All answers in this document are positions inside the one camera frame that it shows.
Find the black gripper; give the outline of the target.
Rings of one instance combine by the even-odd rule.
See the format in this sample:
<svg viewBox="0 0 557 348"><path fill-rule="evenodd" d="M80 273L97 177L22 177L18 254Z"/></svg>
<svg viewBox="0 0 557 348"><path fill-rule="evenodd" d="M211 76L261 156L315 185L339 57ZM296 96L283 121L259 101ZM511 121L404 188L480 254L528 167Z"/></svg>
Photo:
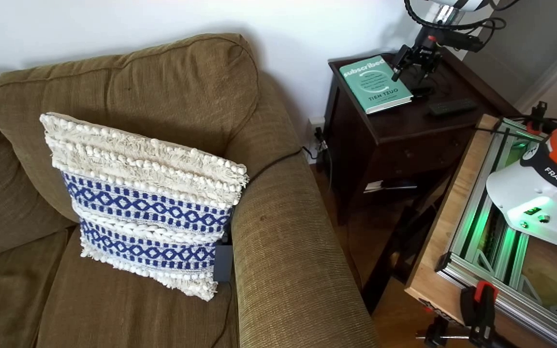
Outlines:
<svg viewBox="0 0 557 348"><path fill-rule="evenodd" d="M439 61L439 43L433 36L420 38L412 47L403 45L393 63L393 82L410 69L418 67L428 76Z"/></svg>

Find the white orange robot arm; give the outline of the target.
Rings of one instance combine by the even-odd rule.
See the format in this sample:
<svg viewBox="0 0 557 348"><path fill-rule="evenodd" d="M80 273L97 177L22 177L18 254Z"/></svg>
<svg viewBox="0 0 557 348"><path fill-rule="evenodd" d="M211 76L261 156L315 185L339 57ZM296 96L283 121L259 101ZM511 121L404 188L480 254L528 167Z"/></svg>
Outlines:
<svg viewBox="0 0 557 348"><path fill-rule="evenodd" d="M557 246L557 128L548 136L530 134L503 119L493 128L488 161L464 210L457 241L466 243L476 227L482 233L491 214L520 235Z"/></svg>

